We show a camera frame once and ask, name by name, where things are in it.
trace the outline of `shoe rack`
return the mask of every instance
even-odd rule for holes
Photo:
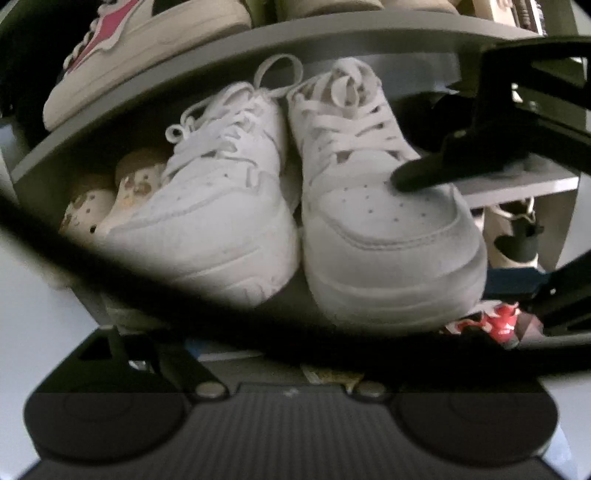
[[[568,20],[574,18],[570,0],[547,0],[543,7],[545,3],[552,4],[546,13],[548,34],[577,33],[574,20]],[[131,78],[70,118],[24,158],[9,162],[8,170],[23,207],[57,228],[73,176],[88,164],[114,166],[131,150],[129,143],[137,132],[130,132],[130,128],[150,124],[155,135],[161,132],[163,136],[166,126],[177,122],[187,105],[232,81],[251,79],[260,62],[272,53],[299,56],[308,76],[323,71],[335,58],[361,57],[382,78],[404,130],[406,114],[420,109],[418,98],[424,92],[448,92],[448,86],[460,84],[463,89],[476,89],[483,47],[535,36],[528,30],[479,18],[396,9],[326,15],[256,28],[194,48]],[[582,72],[582,65],[575,61],[565,67],[567,75]],[[287,72],[279,69],[271,75],[270,83],[281,85],[283,77],[287,78]],[[529,97],[527,92],[524,101],[545,111],[562,111],[551,99]],[[575,124],[585,121],[579,109],[567,113]],[[572,243],[569,237],[580,235],[579,226],[565,219],[572,216],[574,220],[571,214],[586,204],[583,197],[591,193],[581,192],[577,172],[543,158],[528,161],[534,165],[530,171],[457,185],[471,207],[541,197],[538,209],[547,231],[553,230],[557,216],[561,219],[555,236],[558,243],[553,239],[540,251],[542,266],[551,270],[559,263],[562,246]],[[584,249],[591,247],[590,238],[588,235]]]

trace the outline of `ribbed surface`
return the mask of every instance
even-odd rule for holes
[[[540,460],[501,469],[457,466],[424,453],[382,406],[340,388],[246,385],[204,404],[160,449],[116,466],[43,461],[23,480],[557,479]]]

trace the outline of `white sneaker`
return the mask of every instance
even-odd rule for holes
[[[88,174],[74,186],[72,201],[61,220],[60,233],[85,246],[95,243],[96,228],[115,204],[113,180],[106,175]]]
[[[391,186],[392,172],[418,155],[371,68],[338,60],[287,100],[304,165],[304,266],[321,310],[389,333],[468,312],[485,284],[484,241],[453,185]]]
[[[478,231],[482,233],[484,231],[484,217],[485,211],[484,208],[474,208],[470,210],[472,214],[472,219],[474,220],[474,225],[478,228]]]
[[[537,268],[538,237],[534,198],[486,208],[484,239],[493,268]]]
[[[282,195],[288,133],[276,98],[293,86],[260,87],[264,73],[285,57],[297,85],[299,60],[271,57],[254,86],[234,83],[167,129],[177,145],[164,186],[107,236],[119,255],[172,285],[235,306],[255,306],[287,284],[300,253],[288,204],[295,208],[298,201]],[[201,117],[191,116],[205,106]]]
[[[140,148],[119,161],[115,169],[115,184],[119,190],[113,208],[96,227],[98,241],[112,228],[129,221],[160,189],[167,159],[164,151]]]

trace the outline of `red sneaker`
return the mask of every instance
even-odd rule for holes
[[[462,330],[466,327],[480,327],[484,330],[485,321],[482,312],[480,312],[478,316],[471,315],[470,317],[464,318],[462,320],[457,320],[446,325],[447,331],[453,333],[454,335],[461,334]]]
[[[483,329],[498,343],[507,343],[515,336],[515,325],[520,314],[519,304],[497,305],[491,313],[484,313],[482,320],[485,324]]]

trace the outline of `metal screw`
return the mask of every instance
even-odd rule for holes
[[[217,400],[226,395],[226,387],[220,382],[203,382],[195,387],[195,393],[204,400]]]
[[[379,382],[364,380],[357,384],[355,393],[366,398],[379,398],[386,393],[386,387]]]

